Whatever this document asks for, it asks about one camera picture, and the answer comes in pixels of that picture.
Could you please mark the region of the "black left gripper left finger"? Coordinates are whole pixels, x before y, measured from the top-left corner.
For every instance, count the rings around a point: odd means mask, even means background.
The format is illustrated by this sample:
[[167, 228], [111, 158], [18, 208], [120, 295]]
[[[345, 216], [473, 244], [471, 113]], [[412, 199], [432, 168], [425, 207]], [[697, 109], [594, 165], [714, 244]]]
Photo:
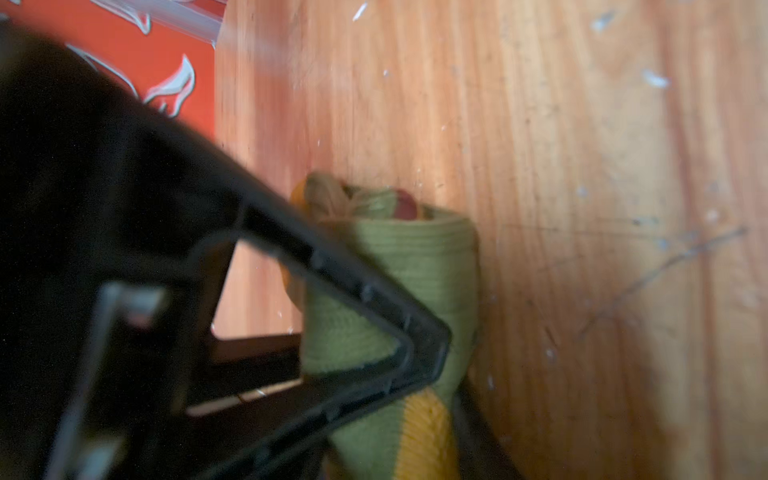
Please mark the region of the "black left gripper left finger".
[[[293, 379], [298, 340], [211, 323], [245, 242], [394, 341]], [[433, 383], [451, 334], [215, 145], [74, 51], [1, 27], [1, 475], [310, 478], [336, 429]]]

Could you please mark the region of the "green striped sock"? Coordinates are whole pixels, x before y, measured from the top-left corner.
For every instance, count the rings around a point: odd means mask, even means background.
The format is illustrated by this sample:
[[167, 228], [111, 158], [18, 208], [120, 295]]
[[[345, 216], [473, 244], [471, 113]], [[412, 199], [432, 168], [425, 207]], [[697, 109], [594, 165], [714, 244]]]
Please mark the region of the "green striped sock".
[[450, 407], [478, 328], [476, 233], [467, 218], [396, 188], [365, 188], [312, 172], [291, 203], [398, 282], [451, 330], [440, 378], [335, 431], [324, 461], [330, 479], [456, 479]]

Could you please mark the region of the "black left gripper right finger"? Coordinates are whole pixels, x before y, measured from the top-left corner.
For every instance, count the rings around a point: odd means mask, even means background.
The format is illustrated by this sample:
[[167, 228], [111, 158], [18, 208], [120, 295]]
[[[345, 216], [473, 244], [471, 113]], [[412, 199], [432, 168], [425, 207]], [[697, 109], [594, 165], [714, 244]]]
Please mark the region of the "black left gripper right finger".
[[522, 480], [522, 474], [509, 459], [482, 415], [473, 393], [471, 383], [464, 379], [452, 403], [460, 477]]

